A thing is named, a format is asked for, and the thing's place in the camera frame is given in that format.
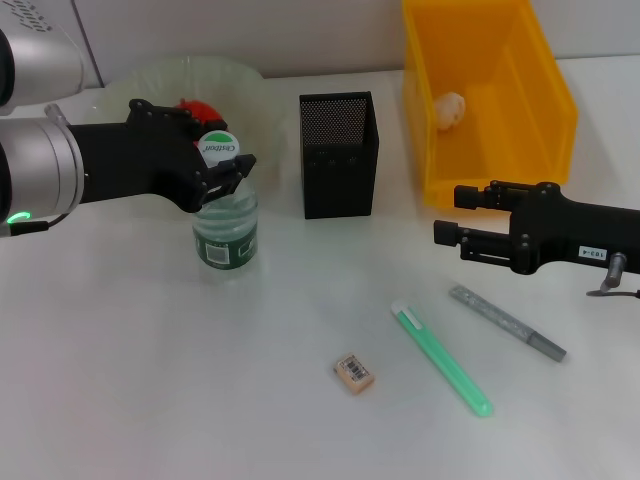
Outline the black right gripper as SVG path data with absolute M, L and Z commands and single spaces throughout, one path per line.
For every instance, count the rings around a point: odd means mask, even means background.
M 456 208 L 511 212 L 509 235 L 435 220 L 434 242 L 460 247 L 462 260 L 511 265 L 531 275 L 543 265 L 569 262 L 606 269 L 611 257 L 626 257 L 625 270 L 639 272 L 639 212 L 566 198 L 556 184 L 491 181 L 483 190 L 458 185 Z

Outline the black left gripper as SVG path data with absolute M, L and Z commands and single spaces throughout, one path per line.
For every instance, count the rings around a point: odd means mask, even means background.
M 256 164 L 253 154 L 241 154 L 207 170 L 194 142 L 228 130 L 207 104 L 172 108 L 133 99 L 129 108 L 123 123 L 69 127 L 84 166 L 83 204 L 152 194 L 194 213 L 233 194 Z

